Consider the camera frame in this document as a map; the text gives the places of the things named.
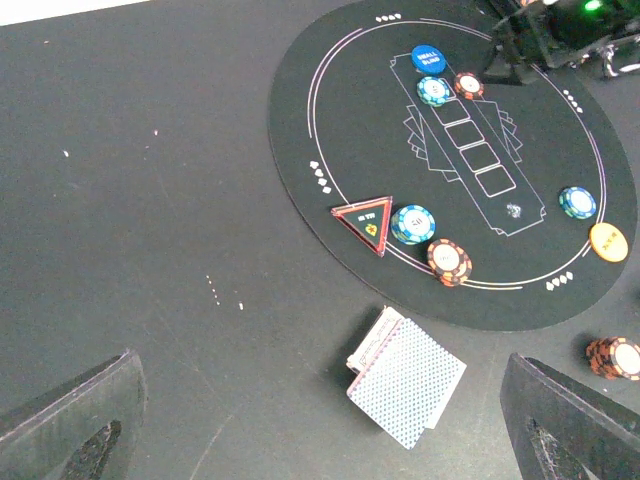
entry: poker mat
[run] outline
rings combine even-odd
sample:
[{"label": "poker mat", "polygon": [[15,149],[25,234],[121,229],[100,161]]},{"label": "poker mat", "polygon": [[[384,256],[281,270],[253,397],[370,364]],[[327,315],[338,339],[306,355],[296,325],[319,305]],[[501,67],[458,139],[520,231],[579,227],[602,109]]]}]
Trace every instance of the poker mat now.
[{"label": "poker mat", "polygon": [[[444,1],[368,0],[318,19],[293,42],[273,81],[269,134],[283,183],[326,248],[362,281],[421,315],[481,330],[553,325],[595,304],[622,273],[591,249],[596,222],[633,245],[635,185],[624,149],[571,69],[527,86],[486,85],[480,100],[420,101],[411,62],[428,44],[439,75],[478,73],[495,17]],[[596,214],[570,218],[559,192],[587,189]],[[331,209],[391,196],[393,211],[427,208],[433,239],[473,262],[447,288],[426,264],[427,244],[389,233],[377,256]]]}]

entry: poker chip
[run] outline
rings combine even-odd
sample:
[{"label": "poker chip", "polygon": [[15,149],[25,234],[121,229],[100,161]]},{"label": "poker chip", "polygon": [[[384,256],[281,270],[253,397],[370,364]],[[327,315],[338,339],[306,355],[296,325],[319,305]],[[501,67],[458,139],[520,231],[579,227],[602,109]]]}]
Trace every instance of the poker chip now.
[{"label": "poker chip", "polygon": [[418,97],[427,105],[439,107],[451,96],[451,91],[444,80],[435,77],[424,77],[418,82]]},{"label": "poker chip", "polygon": [[623,233],[610,223],[596,223],[589,230],[591,248],[607,262],[621,262],[629,254],[629,244]]},{"label": "poker chip", "polygon": [[560,206],[571,218],[586,220],[597,210],[593,196],[582,187],[569,187],[560,192],[558,197]]},{"label": "poker chip", "polygon": [[459,73],[453,85],[456,93],[467,100],[480,100],[484,93],[484,85],[473,73]]},{"label": "poker chip", "polygon": [[447,61],[440,50],[431,45],[418,45],[411,51],[411,62],[419,72],[439,75],[447,68]]},{"label": "poker chip", "polygon": [[586,349],[591,370],[608,380],[640,380],[640,347],[624,337],[595,340]]},{"label": "poker chip", "polygon": [[417,245],[433,237],[436,222],[431,212],[420,205],[408,205],[391,217],[391,233],[405,245]]},{"label": "poker chip", "polygon": [[447,287],[462,285],[473,269],[469,255],[451,240],[441,238],[427,248],[427,264]]}]

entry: all-in triangle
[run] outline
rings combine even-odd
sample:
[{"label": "all-in triangle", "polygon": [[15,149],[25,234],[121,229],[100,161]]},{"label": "all-in triangle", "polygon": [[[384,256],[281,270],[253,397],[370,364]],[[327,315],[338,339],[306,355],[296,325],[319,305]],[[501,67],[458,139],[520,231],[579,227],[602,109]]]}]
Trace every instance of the all-in triangle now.
[{"label": "all-in triangle", "polygon": [[351,230],[371,250],[382,257],[387,245],[393,197],[350,203],[331,210],[331,215]]}]

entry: table surface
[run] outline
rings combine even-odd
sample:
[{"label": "table surface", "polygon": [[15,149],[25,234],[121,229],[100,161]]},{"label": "table surface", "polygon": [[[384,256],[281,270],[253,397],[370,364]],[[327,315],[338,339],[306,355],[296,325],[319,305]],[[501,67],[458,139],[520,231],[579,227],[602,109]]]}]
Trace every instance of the table surface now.
[{"label": "table surface", "polygon": [[[287,48],[345,3],[154,1],[0,31],[0,409],[131,347],[150,404],[130,478],[171,480],[512,480],[512,352],[640,411],[637,385],[594,377],[578,348],[640,338],[633,253],[602,300],[547,329],[411,315],[468,365],[413,450],[349,401],[346,358],[385,301],[302,221],[266,125]],[[637,177],[637,77],[578,75]]]}]

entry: white chip center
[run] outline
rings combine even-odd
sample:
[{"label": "white chip center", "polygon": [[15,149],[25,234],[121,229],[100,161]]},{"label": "white chip center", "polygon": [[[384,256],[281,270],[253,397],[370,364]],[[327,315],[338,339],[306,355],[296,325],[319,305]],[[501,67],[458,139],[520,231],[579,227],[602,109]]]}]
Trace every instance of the white chip center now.
[{"label": "white chip center", "polygon": [[640,353],[631,345],[623,343],[616,348],[616,362],[620,368],[631,375],[640,372]]},{"label": "white chip center", "polygon": [[590,212],[591,207],[593,206],[591,203],[591,197],[582,190],[571,192],[571,204],[576,207],[578,211],[585,213]]},{"label": "white chip center", "polygon": [[421,210],[409,210],[404,216],[404,226],[411,235],[422,237],[431,230],[431,222]]},{"label": "white chip center", "polygon": [[444,89],[444,85],[442,85],[437,80],[427,80],[426,82],[424,82],[423,88],[424,91],[427,92],[427,94],[431,95],[434,98],[442,98],[447,94],[446,90]]},{"label": "white chip center", "polygon": [[465,75],[460,78],[460,85],[469,93],[476,93],[480,91],[480,82],[474,77]]},{"label": "white chip center", "polygon": [[460,255],[451,245],[438,245],[433,249],[433,261],[443,270],[455,270],[460,266]]}]

